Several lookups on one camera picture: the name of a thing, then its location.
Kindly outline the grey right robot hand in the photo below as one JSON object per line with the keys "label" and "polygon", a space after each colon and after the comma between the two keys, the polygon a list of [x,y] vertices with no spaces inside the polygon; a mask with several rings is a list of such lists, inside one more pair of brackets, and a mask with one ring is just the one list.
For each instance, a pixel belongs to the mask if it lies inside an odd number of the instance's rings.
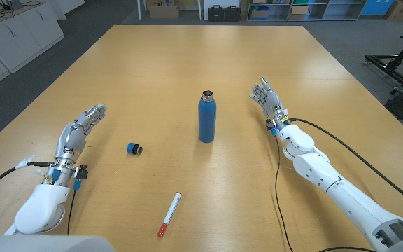
{"label": "grey right robot hand", "polygon": [[260,78],[260,84],[254,84],[249,97],[258,103],[267,119],[282,120],[286,117],[279,95],[264,77]]}

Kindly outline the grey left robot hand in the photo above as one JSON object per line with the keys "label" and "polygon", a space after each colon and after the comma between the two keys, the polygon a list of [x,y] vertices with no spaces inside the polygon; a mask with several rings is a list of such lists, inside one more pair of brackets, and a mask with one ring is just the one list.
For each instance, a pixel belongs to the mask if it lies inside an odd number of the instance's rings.
{"label": "grey left robot hand", "polygon": [[74,121],[71,121],[60,134],[54,158],[56,163],[66,160],[66,164],[77,163],[86,144],[86,136],[92,128],[105,117],[106,107],[97,104],[83,111]]}

